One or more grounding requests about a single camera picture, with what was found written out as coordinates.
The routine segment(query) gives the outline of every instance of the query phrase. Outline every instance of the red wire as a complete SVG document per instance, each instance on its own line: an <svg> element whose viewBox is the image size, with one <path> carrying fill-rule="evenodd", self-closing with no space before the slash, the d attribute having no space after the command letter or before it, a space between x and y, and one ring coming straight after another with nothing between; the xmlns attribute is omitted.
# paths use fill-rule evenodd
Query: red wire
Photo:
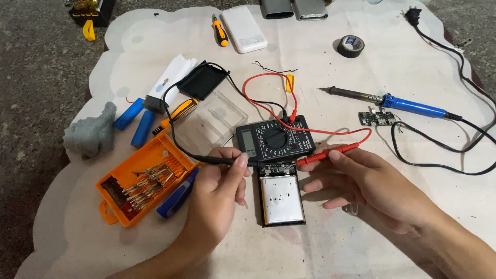
<svg viewBox="0 0 496 279"><path fill-rule="evenodd" d="M369 133L367 134L367 136L363 140L359 141L358 144L362 144L364 141L366 141L372 135L372 129L370 129L370 128L362 128L362 129L358 129L358 130L354 130L354 131L349 131L349 132L336 133L336 132L328 132L328 131L314 130L314 129L294 128L292 126L287 125L282 120L280 120L270 109L268 109L267 107L262 106L262 105L260 105L260 104L258 104L256 102L253 102L253 100L251 100L248 97L247 93L246 93L246 85L248 84L248 82L250 80L256 78L256 77L263 76L263 75L278 75L278 76L283 76L283 77L286 78L286 80L289 83L289 87L291 88L291 94L293 95L293 98L295 100L295 109L294 109L292 115L296 115L296 107L298 105L298 102L296 101L296 96L295 96L295 93L293 92L293 86L291 85L291 82L289 82L289 79L288 79L288 77L285 74L276 73L276 72L268 72L268 73L261 73L261 74L254 75L254 76L250 77L249 79L247 79L245 81L245 83L243 84L243 94L245 95L245 97L247 98L247 100L250 103L252 103L254 105L257 105L257 106L265 109L266 111L268 111L275 119L277 119L286 128L292 129L292 130L295 130L295 131L307 131L307 132L315 132L315 133L322 133L322 134L329 134L329 135L349 135L349 134L353 134L353 133L356 133L356 132L368 131Z"/></svg>

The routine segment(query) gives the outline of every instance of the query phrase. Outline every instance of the hand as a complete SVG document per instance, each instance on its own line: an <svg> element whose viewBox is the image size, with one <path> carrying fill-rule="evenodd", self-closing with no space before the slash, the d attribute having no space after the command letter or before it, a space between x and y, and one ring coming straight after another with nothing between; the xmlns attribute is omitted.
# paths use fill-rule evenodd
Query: hand
<svg viewBox="0 0 496 279"><path fill-rule="evenodd" d="M337 146L339 144L319 148L314 154ZM315 179L303 187L306 193L327 187L346 190L341 197L325 202L322 205L325 209L360 203L398 234L418 232L436 216L442 215L424 192L377 154L355 148L344 154L332 150L328 157L329 160L300 167L301 171L328 168L342 172L329 171L326 177Z"/></svg>
<svg viewBox="0 0 496 279"><path fill-rule="evenodd" d="M233 147L214 148L209 156L237 158L231 167L204 165L198 172L181 235L213 250L226 236L234 217L234 202L246 205L248 155Z"/></svg>

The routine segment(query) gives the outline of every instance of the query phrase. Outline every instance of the black electrical tape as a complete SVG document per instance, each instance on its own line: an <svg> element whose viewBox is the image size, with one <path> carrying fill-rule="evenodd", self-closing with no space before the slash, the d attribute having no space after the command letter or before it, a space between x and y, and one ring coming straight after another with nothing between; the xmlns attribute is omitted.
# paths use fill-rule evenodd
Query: black electrical tape
<svg viewBox="0 0 496 279"><path fill-rule="evenodd" d="M345 45L351 45L352 48L347 48ZM346 58L356 58L362 50L364 50L365 43L357 36L344 36L338 44L338 52Z"/></svg>

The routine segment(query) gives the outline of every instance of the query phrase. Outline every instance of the blue cylindrical battery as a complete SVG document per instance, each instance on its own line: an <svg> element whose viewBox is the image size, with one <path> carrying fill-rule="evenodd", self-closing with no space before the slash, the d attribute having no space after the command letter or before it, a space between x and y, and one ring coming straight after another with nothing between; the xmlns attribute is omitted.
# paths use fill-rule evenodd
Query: blue cylindrical battery
<svg viewBox="0 0 496 279"><path fill-rule="evenodd" d="M134 103L129 106L124 113L117 118L114 122L114 127L124 131L124 129L131 124L132 120L143 110L143 99L137 98Z"/></svg>
<svg viewBox="0 0 496 279"><path fill-rule="evenodd" d="M155 120L155 114L149 110L146 110L141 117L138 129L134 133L131 140L131 145L137 148L141 148L146 143L150 129L152 128L153 121Z"/></svg>

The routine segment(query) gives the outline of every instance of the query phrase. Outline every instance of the white battery pack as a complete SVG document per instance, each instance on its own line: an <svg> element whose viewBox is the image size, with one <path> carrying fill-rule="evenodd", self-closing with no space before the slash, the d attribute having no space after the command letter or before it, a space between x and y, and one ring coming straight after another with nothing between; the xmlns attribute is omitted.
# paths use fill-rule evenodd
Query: white battery pack
<svg viewBox="0 0 496 279"><path fill-rule="evenodd" d="M267 46L265 36L247 7L225 10L222 12L222 18L239 53L248 53Z"/></svg>

